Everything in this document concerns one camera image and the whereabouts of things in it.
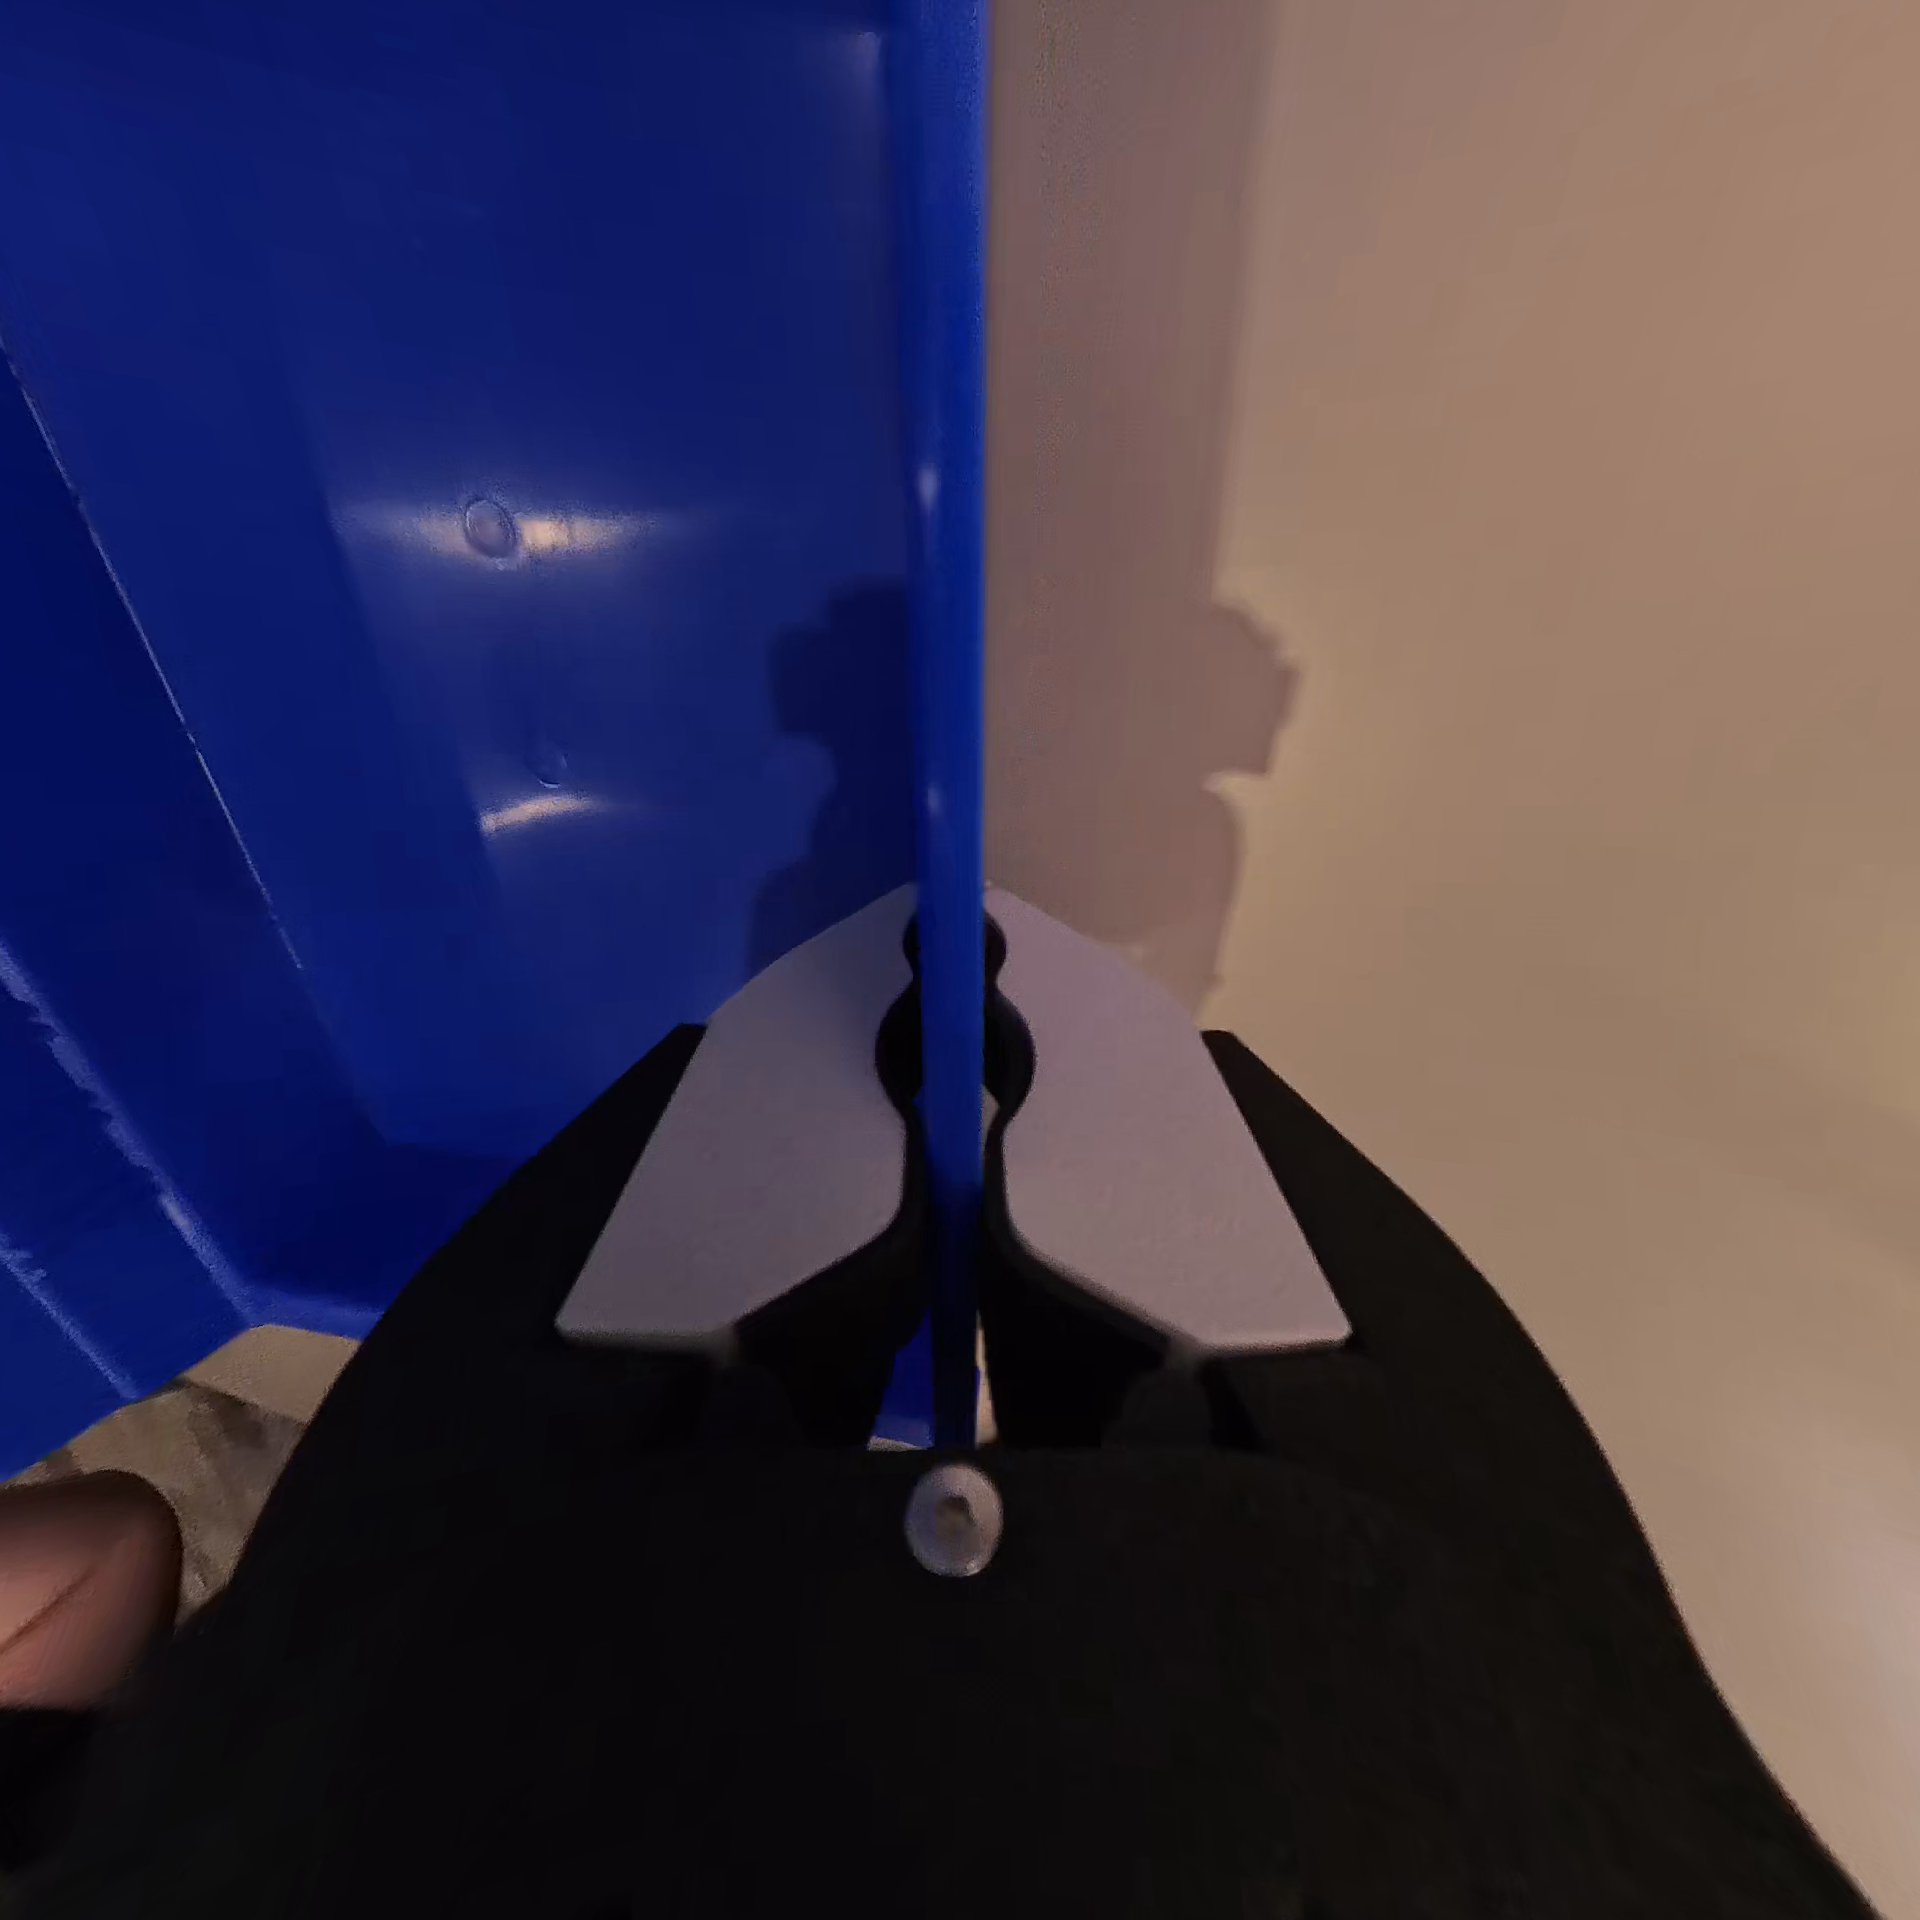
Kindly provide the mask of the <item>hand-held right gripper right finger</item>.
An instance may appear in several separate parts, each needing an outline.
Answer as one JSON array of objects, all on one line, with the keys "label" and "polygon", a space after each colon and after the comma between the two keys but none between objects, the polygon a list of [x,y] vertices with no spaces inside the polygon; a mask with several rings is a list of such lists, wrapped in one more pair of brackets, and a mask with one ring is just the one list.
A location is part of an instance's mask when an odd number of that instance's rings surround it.
[{"label": "hand-held right gripper right finger", "polygon": [[1018,1250],[1186,1359],[1341,1348],[1349,1314],[1186,1009],[1018,896],[983,903],[1016,1041],[995,1124]]}]

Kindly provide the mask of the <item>person's bare knee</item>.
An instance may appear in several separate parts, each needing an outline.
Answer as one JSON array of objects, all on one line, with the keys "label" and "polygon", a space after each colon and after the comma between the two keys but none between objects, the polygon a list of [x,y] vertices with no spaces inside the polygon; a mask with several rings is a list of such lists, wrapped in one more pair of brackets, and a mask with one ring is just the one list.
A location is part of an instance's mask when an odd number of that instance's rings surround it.
[{"label": "person's bare knee", "polygon": [[181,1532],[130,1471],[3,1486],[3,1710],[94,1710],[179,1611]]}]

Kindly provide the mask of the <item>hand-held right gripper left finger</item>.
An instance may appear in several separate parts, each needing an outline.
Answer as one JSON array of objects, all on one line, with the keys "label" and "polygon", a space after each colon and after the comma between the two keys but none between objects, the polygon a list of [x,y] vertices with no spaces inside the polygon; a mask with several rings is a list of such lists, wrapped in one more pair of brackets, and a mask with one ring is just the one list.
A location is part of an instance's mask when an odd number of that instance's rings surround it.
[{"label": "hand-held right gripper left finger", "polygon": [[714,1350],[894,1223],[920,1093],[914,910],[897,884],[717,1006],[564,1293],[564,1339]]}]

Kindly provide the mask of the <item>blue plastic bin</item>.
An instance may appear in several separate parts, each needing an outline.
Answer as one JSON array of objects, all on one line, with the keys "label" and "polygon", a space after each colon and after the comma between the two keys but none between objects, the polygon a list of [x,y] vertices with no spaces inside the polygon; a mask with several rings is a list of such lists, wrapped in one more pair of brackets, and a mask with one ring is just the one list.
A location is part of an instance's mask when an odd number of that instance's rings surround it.
[{"label": "blue plastic bin", "polygon": [[985,3],[3,4],[3,1475],[368,1332],[914,876],[985,67]]}]

